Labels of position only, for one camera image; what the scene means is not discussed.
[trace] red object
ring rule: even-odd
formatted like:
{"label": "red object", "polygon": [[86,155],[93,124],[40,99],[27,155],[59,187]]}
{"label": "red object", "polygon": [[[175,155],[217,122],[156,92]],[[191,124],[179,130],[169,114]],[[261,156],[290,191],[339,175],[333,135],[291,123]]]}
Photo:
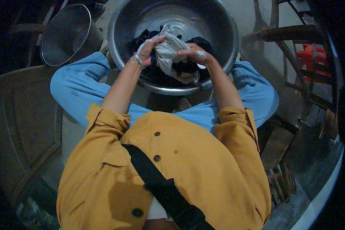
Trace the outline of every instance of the red object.
{"label": "red object", "polygon": [[[312,59],[313,59],[313,46],[312,45],[308,45],[308,44],[303,44],[303,48],[304,51],[298,51],[298,56],[299,59],[303,62],[305,62],[305,66],[307,68],[308,71],[312,71],[313,70],[313,65],[312,65]],[[323,48],[319,48],[316,47],[316,52],[319,52],[321,54],[317,54],[316,53],[316,63],[317,64],[323,64],[324,66],[328,67],[329,63],[327,62],[327,58],[326,58],[326,52],[324,51]],[[328,78],[331,78],[331,74],[322,71],[322,70],[316,70],[316,73],[318,74],[322,74],[327,76]],[[310,81],[311,78],[310,77],[306,77],[305,78],[306,81]]]}

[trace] metal basin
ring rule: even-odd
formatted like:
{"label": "metal basin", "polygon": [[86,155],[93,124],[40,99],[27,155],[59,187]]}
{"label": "metal basin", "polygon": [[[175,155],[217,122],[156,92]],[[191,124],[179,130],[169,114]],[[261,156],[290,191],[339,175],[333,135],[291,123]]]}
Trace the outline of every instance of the metal basin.
{"label": "metal basin", "polygon": [[49,66],[78,61],[98,51],[102,34],[86,6],[74,4],[51,20],[43,35],[41,57]]}
{"label": "metal basin", "polygon": [[[126,43],[138,37],[145,29],[159,30],[161,25],[182,27],[178,34],[187,41],[203,37],[209,41],[214,56],[228,74],[238,53],[238,30],[229,11],[219,0],[129,0],[113,14],[108,28],[108,45],[119,69],[132,56]],[[198,85],[161,85],[142,76],[139,84],[165,95],[188,95],[212,87],[210,78],[201,78]]]}

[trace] laundry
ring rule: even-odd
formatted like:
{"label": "laundry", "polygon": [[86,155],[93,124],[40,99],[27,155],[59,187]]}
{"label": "laundry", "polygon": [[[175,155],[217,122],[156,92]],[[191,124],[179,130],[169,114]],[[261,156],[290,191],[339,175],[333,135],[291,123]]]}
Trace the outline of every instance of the laundry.
{"label": "laundry", "polygon": [[[145,69],[145,77],[154,83],[167,83],[171,86],[197,84],[199,79],[208,78],[209,73],[207,69],[198,67],[196,63],[176,56],[178,50],[189,49],[187,44],[180,40],[182,36],[175,34],[176,27],[166,24],[160,27],[160,31],[144,30],[140,36],[128,42],[127,47],[132,54],[138,52],[147,39],[166,34],[166,40],[156,45],[151,53],[152,65]],[[207,53],[213,54],[211,44],[202,37],[192,38],[187,43],[196,43]]]}

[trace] yellow jacket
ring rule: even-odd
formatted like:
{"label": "yellow jacket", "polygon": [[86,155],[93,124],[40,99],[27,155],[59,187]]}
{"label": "yellow jacket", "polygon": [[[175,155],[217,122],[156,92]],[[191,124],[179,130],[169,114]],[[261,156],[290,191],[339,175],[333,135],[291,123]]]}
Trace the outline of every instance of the yellow jacket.
{"label": "yellow jacket", "polygon": [[[142,228],[152,194],[143,188],[123,143],[140,148],[166,179],[174,178],[180,193],[216,230],[261,229],[271,212],[271,196],[253,112],[228,107],[218,116],[216,137],[163,112],[143,115],[126,131],[128,114],[92,104],[86,134],[61,177],[57,198],[61,228]],[[143,215],[135,217],[135,209]]]}

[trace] silver bracelet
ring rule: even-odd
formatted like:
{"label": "silver bracelet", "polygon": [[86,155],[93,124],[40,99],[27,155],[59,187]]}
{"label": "silver bracelet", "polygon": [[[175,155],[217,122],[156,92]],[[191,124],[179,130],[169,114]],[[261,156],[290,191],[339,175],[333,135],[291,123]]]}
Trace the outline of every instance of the silver bracelet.
{"label": "silver bracelet", "polygon": [[140,57],[138,57],[137,53],[134,52],[133,56],[135,58],[135,60],[137,60],[138,64],[140,64],[142,66],[142,68],[146,68],[146,65],[143,63],[142,59]]}

